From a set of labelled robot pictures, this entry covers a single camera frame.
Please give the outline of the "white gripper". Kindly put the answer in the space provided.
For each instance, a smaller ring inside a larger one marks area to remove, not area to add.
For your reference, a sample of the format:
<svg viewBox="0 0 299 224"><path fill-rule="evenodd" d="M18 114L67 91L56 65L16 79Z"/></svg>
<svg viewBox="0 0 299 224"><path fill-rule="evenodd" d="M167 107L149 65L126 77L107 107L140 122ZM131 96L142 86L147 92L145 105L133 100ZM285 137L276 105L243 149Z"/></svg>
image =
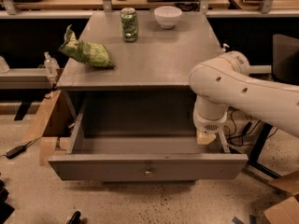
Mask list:
<svg viewBox="0 0 299 224"><path fill-rule="evenodd" d="M227 120L227 105L219 105L207 98L197 96L193 108L193 123L198 130L196 141L198 145L209 145L216 139L214 133L222 130Z"/></svg>

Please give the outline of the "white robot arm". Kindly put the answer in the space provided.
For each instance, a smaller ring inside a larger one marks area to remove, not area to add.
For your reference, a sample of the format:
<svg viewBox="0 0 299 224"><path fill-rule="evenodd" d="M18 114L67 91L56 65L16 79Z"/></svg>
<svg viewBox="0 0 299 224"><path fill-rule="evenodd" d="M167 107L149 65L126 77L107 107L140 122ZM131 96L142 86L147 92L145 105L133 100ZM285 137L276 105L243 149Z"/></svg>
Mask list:
<svg viewBox="0 0 299 224"><path fill-rule="evenodd" d="M253 78L248 59L230 51L196 65L189 84L196 94L193 122L197 143L219 137L227 110L234 107L295 137L299 136L299 89L294 85Z"/></svg>

